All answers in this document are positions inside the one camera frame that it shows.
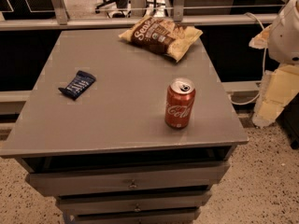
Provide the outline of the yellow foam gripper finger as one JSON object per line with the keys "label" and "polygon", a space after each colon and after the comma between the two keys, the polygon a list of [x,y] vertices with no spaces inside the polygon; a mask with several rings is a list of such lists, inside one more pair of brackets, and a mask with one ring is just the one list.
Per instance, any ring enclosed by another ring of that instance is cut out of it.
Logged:
{"label": "yellow foam gripper finger", "polygon": [[263,128],[274,123],[284,108],[299,93],[299,65],[281,64],[274,72],[266,71],[252,122]]}
{"label": "yellow foam gripper finger", "polygon": [[249,46],[254,49],[267,49],[270,30],[271,30],[270,25],[265,27],[260,33],[258,33],[250,40]]}

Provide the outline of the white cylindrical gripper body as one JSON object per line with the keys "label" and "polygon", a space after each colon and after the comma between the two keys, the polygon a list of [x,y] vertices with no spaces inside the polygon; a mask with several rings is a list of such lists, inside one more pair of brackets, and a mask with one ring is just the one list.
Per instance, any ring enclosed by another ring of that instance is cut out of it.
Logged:
{"label": "white cylindrical gripper body", "polygon": [[268,50],[279,63],[299,64],[299,0],[290,0],[271,24]]}

